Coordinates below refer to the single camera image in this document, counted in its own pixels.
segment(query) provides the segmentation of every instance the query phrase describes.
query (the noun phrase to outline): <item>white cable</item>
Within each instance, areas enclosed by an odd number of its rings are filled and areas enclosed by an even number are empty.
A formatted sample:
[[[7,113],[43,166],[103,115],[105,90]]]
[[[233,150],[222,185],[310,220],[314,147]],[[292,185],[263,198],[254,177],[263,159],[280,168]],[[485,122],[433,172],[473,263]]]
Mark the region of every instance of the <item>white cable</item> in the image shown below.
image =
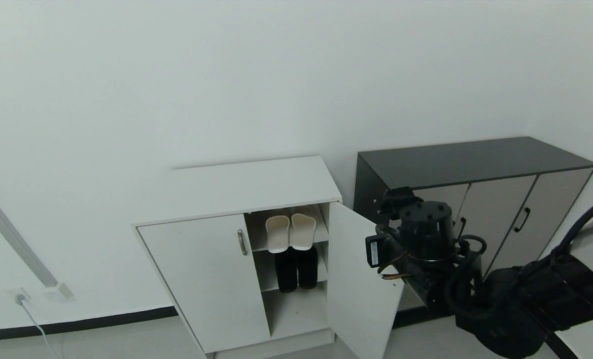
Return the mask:
[[[22,300],[17,300],[17,298],[15,302],[24,309],[30,320],[32,320],[33,324],[35,324],[35,327],[37,327],[37,329],[39,329],[39,331],[42,332],[42,337],[44,337],[44,343],[46,343],[48,349],[51,350],[51,353],[53,353],[53,357],[55,357],[55,359],[60,359],[60,357],[58,357],[57,354],[55,354],[55,350],[51,348],[51,345],[48,343],[48,340],[46,340],[46,333],[44,332],[44,329],[42,329],[42,327],[40,327],[39,324],[37,324],[37,322],[33,319],[33,316],[30,315],[28,309],[26,309],[26,307],[24,306],[24,302]]]

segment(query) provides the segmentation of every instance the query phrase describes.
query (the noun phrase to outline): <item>power outlet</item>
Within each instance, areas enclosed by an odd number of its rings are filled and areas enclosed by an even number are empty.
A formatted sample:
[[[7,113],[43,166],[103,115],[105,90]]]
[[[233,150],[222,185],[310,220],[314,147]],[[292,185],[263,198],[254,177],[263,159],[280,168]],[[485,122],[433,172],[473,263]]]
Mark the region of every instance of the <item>power outlet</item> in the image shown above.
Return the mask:
[[[13,300],[15,300],[17,295],[23,295],[24,300],[30,300],[30,295],[28,295],[28,293],[26,293],[22,287],[5,289],[4,292],[7,293],[7,295],[9,295]]]

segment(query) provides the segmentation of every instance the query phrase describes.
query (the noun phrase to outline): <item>cabinet door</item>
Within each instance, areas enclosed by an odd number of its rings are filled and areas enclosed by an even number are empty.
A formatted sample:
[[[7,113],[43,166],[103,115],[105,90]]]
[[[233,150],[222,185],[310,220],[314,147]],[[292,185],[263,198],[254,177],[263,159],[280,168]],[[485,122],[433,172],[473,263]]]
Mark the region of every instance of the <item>cabinet door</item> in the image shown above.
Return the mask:
[[[383,357],[404,286],[367,265],[365,237],[375,234],[374,226],[342,204],[330,204],[328,324],[360,359]]]
[[[491,270],[524,266],[538,259],[592,172],[588,168],[538,176]]]
[[[139,233],[204,352],[270,340],[242,214],[146,225]]]
[[[469,187],[456,218],[454,235],[458,236],[462,229],[463,234],[485,239],[487,250],[481,259],[483,274],[507,236],[535,179],[535,176],[496,179],[475,182]],[[472,250],[480,249],[479,243],[469,242]]]

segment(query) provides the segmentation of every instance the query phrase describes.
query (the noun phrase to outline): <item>black handle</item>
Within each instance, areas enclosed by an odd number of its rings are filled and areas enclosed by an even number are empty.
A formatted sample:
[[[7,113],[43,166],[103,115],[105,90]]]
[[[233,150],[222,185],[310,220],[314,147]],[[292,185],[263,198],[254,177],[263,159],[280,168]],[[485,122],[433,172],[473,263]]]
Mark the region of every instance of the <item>black handle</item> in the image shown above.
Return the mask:
[[[463,230],[465,230],[465,225],[467,224],[467,220],[465,219],[465,217],[461,217],[460,222],[462,223],[462,225],[460,227],[460,233],[458,234],[458,237],[456,237],[456,240],[458,240],[460,238],[460,236],[462,236],[462,232],[463,232]]]
[[[520,227],[515,227],[513,229],[514,232],[520,232],[522,230],[522,227],[525,226],[525,223],[527,223],[527,218],[529,218],[529,215],[531,214],[531,209],[529,209],[529,207],[525,207],[525,212],[527,212],[527,215],[525,216],[525,220],[522,221],[522,225]]]

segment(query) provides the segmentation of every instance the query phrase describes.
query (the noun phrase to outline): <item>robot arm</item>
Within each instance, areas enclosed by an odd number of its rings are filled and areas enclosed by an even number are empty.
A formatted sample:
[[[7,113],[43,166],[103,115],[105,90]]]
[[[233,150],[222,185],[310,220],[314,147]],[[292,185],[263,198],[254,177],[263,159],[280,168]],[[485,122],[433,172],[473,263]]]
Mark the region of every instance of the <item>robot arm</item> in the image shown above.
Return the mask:
[[[453,233],[451,209],[425,202],[410,188],[385,193],[379,213],[401,220],[376,226],[365,239],[367,263],[394,266],[430,311],[454,314],[456,325],[502,357],[522,359],[549,334],[593,320],[593,207],[558,247],[526,266],[494,270],[482,279],[483,238]],[[473,250],[475,242],[478,250]]]

